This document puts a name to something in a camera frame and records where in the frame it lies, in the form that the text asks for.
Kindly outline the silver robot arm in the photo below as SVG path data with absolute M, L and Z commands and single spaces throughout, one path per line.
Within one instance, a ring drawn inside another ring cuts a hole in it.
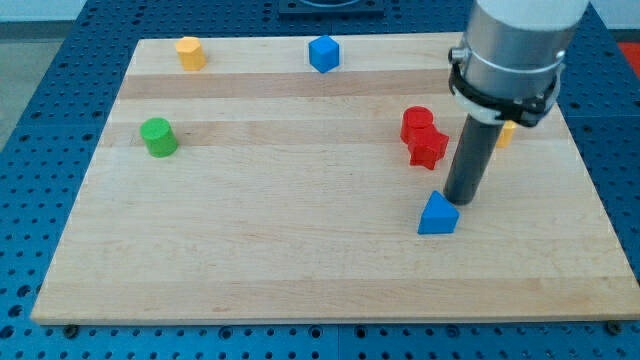
M 588 0 L 475 0 L 449 50 L 456 102 L 487 125 L 535 127 L 553 107 Z

